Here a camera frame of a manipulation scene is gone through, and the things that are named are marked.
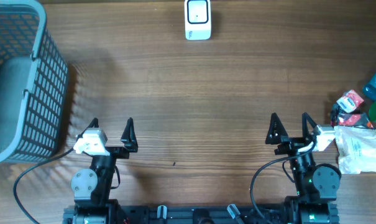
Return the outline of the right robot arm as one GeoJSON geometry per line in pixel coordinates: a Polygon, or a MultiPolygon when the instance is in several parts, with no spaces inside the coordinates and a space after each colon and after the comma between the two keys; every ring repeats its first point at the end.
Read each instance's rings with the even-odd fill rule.
{"type": "Polygon", "coordinates": [[[335,139],[329,124],[316,124],[307,113],[302,114],[302,137],[289,137],[280,118],[273,113],[265,140],[276,145],[276,155],[287,155],[296,196],[287,196],[278,219],[281,223],[339,223],[337,190],[341,171],[331,164],[317,164],[313,153],[324,151],[335,139]]]}

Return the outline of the red white packet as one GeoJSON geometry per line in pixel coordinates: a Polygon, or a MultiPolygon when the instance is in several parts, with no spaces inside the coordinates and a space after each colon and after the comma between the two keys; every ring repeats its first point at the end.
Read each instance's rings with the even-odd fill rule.
{"type": "Polygon", "coordinates": [[[351,113],[355,111],[362,103],[363,98],[354,90],[345,92],[336,103],[346,112],[351,113]]]}

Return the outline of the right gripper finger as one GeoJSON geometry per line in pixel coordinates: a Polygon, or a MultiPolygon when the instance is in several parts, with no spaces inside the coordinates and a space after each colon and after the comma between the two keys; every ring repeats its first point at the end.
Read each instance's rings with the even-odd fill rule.
{"type": "Polygon", "coordinates": [[[281,144],[287,138],[287,131],[285,130],[280,118],[276,113],[272,113],[265,144],[281,144]]]}
{"type": "Polygon", "coordinates": [[[314,129],[317,124],[314,122],[314,120],[310,117],[310,115],[307,112],[304,112],[302,114],[302,133],[303,137],[307,140],[312,140],[312,134],[309,132],[308,124],[314,129]]]}

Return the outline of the beige PanTree snack pouch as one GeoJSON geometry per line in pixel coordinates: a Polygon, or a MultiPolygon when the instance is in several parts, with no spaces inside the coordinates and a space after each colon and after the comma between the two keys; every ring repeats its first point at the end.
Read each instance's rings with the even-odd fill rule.
{"type": "Polygon", "coordinates": [[[341,173],[376,172],[376,129],[336,126],[334,130],[341,173]]]}

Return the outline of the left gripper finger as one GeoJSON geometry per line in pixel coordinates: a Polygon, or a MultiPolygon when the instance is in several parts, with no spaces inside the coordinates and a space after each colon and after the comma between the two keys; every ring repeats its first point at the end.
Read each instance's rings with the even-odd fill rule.
{"type": "Polygon", "coordinates": [[[121,136],[120,141],[124,144],[124,147],[129,152],[137,152],[138,151],[138,142],[135,136],[134,131],[134,120],[133,118],[129,118],[126,123],[126,127],[124,128],[123,134],[121,136]]]}
{"type": "Polygon", "coordinates": [[[83,133],[89,129],[89,128],[98,128],[99,127],[99,120],[98,118],[93,118],[92,121],[90,122],[90,124],[79,134],[77,135],[77,138],[82,138],[83,137],[83,133]]]}

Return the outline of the black red snack packet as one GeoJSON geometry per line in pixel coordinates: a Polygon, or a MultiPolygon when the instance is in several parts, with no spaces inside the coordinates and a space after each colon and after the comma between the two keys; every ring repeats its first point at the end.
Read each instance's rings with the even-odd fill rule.
{"type": "Polygon", "coordinates": [[[330,112],[331,126],[347,126],[353,128],[374,129],[366,113],[359,110],[346,113],[337,103],[333,104],[330,112]]]}

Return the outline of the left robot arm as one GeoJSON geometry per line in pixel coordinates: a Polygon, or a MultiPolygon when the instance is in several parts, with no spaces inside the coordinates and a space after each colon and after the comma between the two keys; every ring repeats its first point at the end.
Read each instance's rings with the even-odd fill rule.
{"type": "Polygon", "coordinates": [[[138,151],[134,131],[134,120],[129,118],[121,136],[122,146],[107,146],[107,136],[99,127],[98,118],[78,135],[73,150],[77,154],[91,156],[91,165],[77,171],[71,180],[75,206],[64,211],[63,223],[129,223],[130,219],[116,199],[110,199],[113,176],[121,183],[118,159],[128,159],[130,153],[138,151]]]}

